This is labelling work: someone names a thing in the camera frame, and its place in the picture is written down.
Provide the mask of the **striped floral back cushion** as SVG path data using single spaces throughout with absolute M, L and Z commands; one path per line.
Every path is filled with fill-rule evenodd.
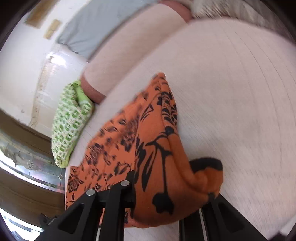
M 227 16 L 270 29 L 274 29 L 278 24 L 277 16 L 262 1 L 193 1 L 191 12 L 195 18 Z

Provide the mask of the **orange black floral garment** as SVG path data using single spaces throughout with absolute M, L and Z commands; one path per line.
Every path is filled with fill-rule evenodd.
M 220 160 L 189 160 L 177 130 L 178 113 L 163 73 L 89 142 L 79 166 L 70 168 L 65 206 L 88 189 L 105 191 L 133 172 L 135 207 L 128 226 L 155 227 L 179 221 L 209 199 L 223 183 Z

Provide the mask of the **dark wooden door frame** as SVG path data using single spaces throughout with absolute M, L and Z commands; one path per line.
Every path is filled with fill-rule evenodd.
M 53 159 L 49 137 L 21 124 L 3 111 L 1 132 Z M 64 193 L 23 181 L 1 168 L 1 209 L 24 222 L 38 226 L 40 214 L 52 217 L 64 211 Z

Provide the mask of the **green white checkered pillow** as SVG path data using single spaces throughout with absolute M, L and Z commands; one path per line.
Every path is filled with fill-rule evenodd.
M 81 81 L 66 85 L 60 95 L 53 118 L 51 149 L 55 164 L 68 166 L 79 136 L 90 119 L 94 104 L 84 93 Z

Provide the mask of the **stained glass window panel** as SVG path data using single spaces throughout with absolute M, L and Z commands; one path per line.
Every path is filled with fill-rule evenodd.
M 58 193 L 65 191 L 65 169 L 1 132 L 1 168 L 17 178 Z

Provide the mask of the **framed wall panel box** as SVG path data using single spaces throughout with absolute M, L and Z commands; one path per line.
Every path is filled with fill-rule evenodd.
M 58 2 L 58 0 L 41 0 L 30 11 L 25 24 L 34 28 L 41 28 L 45 18 Z

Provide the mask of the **pink cylindrical bolster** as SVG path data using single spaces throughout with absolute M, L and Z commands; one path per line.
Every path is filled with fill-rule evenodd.
M 81 75 L 84 93 L 96 104 L 161 42 L 192 19 L 191 11 L 177 1 L 148 6 L 123 23 L 91 57 Z

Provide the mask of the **grey pillow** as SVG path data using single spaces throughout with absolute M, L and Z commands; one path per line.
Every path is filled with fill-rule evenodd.
M 67 24 L 57 43 L 89 60 L 122 23 L 155 3 L 157 1 L 91 1 Z

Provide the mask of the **beige wall switch plate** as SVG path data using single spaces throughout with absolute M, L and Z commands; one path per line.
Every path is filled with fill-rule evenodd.
M 45 32 L 44 38 L 48 40 L 51 39 L 51 37 L 58 30 L 61 24 L 62 22 L 60 20 L 57 20 L 57 19 L 53 20 L 50 26 L 48 27 L 48 30 Z

